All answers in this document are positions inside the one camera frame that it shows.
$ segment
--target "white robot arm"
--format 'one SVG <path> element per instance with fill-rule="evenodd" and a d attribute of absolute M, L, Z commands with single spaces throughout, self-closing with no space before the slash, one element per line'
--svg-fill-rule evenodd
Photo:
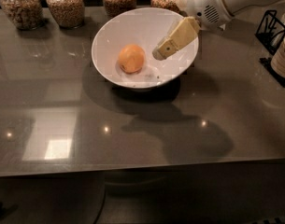
<path fill-rule="evenodd" d="M 202 29 L 212 29 L 231 21 L 236 14 L 252 6 L 268 6 L 285 0 L 178 0 L 180 10 L 195 17 Z"/>

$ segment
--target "white bowl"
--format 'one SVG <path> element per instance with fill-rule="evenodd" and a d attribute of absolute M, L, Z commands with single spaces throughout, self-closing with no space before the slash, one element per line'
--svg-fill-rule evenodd
<path fill-rule="evenodd" d="M 176 12 L 154 7 L 131 10 L 111 19 L 93 40 L 95 68 L 105 79 L 131 89 L 154 88 L 178 77 L 195 59 L 198 37 L 163 61 L 154 59 L 152 51 L 167 35 L 171 25 L 181 19 Z M 145 51 L 145 63 L 141 71 L 126 74 L 118 66 L 117 59 L 121 49 L 133 43 Z"/>

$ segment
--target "orange ball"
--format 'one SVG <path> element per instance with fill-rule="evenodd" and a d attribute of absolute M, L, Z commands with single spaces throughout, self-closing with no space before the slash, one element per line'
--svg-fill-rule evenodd
<path fill-rule="evenodd" d="M 132 74 L 142 69 L 145 52 L 136 44 L 129 44 L 122 48 L 118 56 L 118 64 L 125 73 Z"/>

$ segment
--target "dark floor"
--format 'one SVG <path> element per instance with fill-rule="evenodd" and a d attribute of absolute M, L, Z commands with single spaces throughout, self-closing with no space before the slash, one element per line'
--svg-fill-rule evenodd
<path fill-rule="evenodd" d="M 285 163 L 0 178 L 0 202 L 0 224 L 285 223 Z"/>

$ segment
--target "shiny tabletop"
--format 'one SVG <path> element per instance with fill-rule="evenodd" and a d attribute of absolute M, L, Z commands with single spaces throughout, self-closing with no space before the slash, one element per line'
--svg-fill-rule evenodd
<path fill-rule="evenodd" d="M 19 31 L 0 10 L 0 175 L 285 159 L 285 88 L 254 35 L 264 11 L 201 32 L 187 72 L 137 92 L 94 68 L 103 7 L 75 30 L 44 8 L 45 26 Z"/>

